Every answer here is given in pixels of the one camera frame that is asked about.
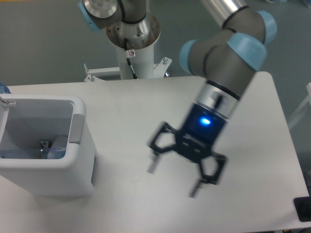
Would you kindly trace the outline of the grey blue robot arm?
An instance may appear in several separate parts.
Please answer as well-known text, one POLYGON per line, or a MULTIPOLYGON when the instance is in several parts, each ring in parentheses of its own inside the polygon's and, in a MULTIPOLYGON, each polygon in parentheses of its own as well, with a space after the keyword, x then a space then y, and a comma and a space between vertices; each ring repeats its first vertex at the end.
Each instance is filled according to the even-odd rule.
MULTIPOLYGON (((205 0, 203 5, 221 27, 208 40, 186 42, 179 54, 181 67, 206 82, 179 129, 163 122, 149 147, 154 154, 153 172, 160 156, 175 151, 198 165, 202 184, 217 184, 227 158, 212 147, 239 100, 267 56, 266 44, 277 34, 273 16, 252 11, 242 0, 205 0)), ((119 68, 123 79, 142 79, 134 60, 140 49, 159 37, 158 25, 147 13, 144 0, 81 0, 79 10, 88 27, 106 29, 110 41, 121 49, 119 68)))

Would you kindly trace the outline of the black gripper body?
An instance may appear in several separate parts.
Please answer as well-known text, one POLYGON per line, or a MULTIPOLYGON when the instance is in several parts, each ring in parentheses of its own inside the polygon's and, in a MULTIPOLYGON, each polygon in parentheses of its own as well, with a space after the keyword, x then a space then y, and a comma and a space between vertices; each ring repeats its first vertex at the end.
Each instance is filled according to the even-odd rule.
POLYGON ((194 104, 182 127, 175 133, 176 152, 186 159, 200 163, 211 155, 211 148, 226 120, 212 111, 194 104))

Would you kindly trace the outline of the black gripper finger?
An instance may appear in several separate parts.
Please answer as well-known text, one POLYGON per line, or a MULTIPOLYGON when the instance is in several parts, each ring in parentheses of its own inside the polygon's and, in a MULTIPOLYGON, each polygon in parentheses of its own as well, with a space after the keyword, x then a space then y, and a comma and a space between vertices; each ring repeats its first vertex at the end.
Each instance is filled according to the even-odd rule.
POLYGON ((227 157, 212 151, 205 158, 197 158, 193 161, 197 165, 199 177, 189 193, 189 197, 195 198, 199 189, 205 184, 217 185, 227 163, 227 157))
POLYGON ((176 135, 177 129, 173 128, 168 122, 163 122, 160 125, 158 131, 154 134, 151 141, 149 142, 148 146, 153 152, 153 162, 150 164, 148 168, 148 173, 153 174, 157 163, 160 161, 161 155, 170 151, 176 151, 177 145, 176 142, 170 143, 166 146, 159 146, 158 141, 162 134, 169 133, 173 136, 176 135))

